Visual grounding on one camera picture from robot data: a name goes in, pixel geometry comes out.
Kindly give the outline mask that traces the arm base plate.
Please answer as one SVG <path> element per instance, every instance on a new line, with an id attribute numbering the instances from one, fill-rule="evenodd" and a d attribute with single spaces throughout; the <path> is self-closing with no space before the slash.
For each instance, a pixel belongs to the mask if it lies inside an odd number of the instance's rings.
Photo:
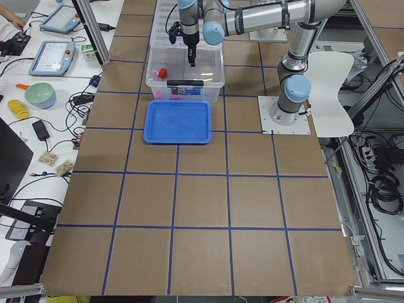
<path id="1" fill-rule="evenodd" d="M 259 114 L 264 134 L 310 135 L 307 113 L 302 105 L 296 113 L 283 112 L 278 97 L 259 96 Z"/>

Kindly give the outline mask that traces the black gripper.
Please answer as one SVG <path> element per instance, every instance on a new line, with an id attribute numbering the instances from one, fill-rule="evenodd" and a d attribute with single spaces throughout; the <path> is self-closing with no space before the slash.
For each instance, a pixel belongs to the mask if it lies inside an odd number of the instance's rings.
<path id="1" fill-rule="evenodd" d="M 183 42 L 187 45 L 187 59 L 191 67 L 195 67 L 196 47 L 199 43 L 199 32 L 191 35 L 182 33 Z"/>

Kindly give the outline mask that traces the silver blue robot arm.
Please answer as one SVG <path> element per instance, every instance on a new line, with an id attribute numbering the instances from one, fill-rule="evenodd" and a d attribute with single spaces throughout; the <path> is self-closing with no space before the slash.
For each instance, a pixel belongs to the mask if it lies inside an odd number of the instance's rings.
<path id="1" fill-rule="evenodd" d="M 277 75 L 280 96 L 271 106 L 271 120 L 289 126 L 308 99 L 311 84 L 303 75 L 308 55 L 323 23 L 345 5 L 344 1 L 266 1 L 231 8 L 228 1 L 178 1 L 179 21 L 165 30 L 171 44 L 181 37 L 187 46 L 187 59 L 195 65 L 196 48 L 203 40 L 219 45 L 224 38 L 251 35 L 269 28 L 292 28 L 291 39 L 279 54 Z"/>

